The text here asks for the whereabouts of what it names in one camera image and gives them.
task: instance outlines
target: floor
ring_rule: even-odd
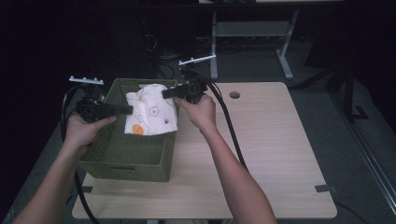
[[[294,80],[286,80],[276,58],[275,49],[278,46],[279,40],[264,39],[259,44],[257,41],[247,40],[247,43],[231,48],[237,50],[220,51],[217,82],[270,81],[284,82],[288,86],[293,86],[321,71],[304,66],[311,46],[309,40],[305,42],[294,40],[286,56],[294,74]],[[199,56],[205,56],[205,54],[206,52],[203,51]],[[177,69],[176,61],[169,62],[167,65]],[[197,64],[197,69],[209,76],[207,63]],[[172,76],[169,68],[162,67],[162,70],[165,76]],[[175,78],[181,80],[178,73]],[[290,91],[290,95],[317,157],[319,167],[331,188],[338,214],[335,218],[326,220],[280,219],[278,222],[283,224],[396,223],[394,211],[391,210],[368,168],[360,145],[349,129],[349,123],[345,121],[344,115],[338,109],[336,102],[337,99],[343,98],[343,93],[342,91],[338,94],[327,93],[324,90],[327,80],[325,77],[304,90]],[[369,117],[369,119],[356,120],[354,125],[361,131],[367,145],[388,176],[389,182],[396,186],[396,135],[375,108],[368,91],[359,82],[355,82],[354,105],[362,106]],[[54,129],[35,169],[3,223],[10,223],[35,193],[57,154],[51,149],[59,148],[61,144],[58,126]],[[72,217],[71,210],[77,194],[73,191],[72,195],[67,205],[64,223],[90,223],[89,220],[77,220]],[[102,223],[146,223],[146,220],[106,219],[102,220]]]

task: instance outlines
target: folded white fabric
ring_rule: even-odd
[[[177,112],[173,99],[163,99],[164,85],[151,84],[138,92],[126,93],[134,113],[127,116],[125,133],[155,135],[177,131]]]

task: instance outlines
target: person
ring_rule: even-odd
[[[219,180],[231,213],[237,223],[276,223],[271,205],[264,192],[241,165],[219,133],[216,124],[216,104],[204,94],[197,105],[184,99],[175,101],[189,115],[193,125],[204,136],[212,153]],[[111,124],[115,117],[87,124],[80,116],[72,116],[67,125],[64,144],[49,168],[37,193],[17,215],[14,223],[61,223],[65,201],[73,185],[79,158],[87,145],[97,138],[100,129]]]

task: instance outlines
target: baby garment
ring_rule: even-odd
[[[163,99],[164,85],[151,84],[138,92],[126,93],[134,113],[128,115],[125,133],[155,135],[177,131],[177,112],[172,98]]]

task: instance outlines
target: basket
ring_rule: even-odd
[[[105,103],[128,105],[125,94],[142,85],[175,87],[175,80],[115,79]],[[168,182],[176,133],[152,136],[125,134],[126,116],[101,130],[99,139],[81,158],[80,165],[95,178]]]

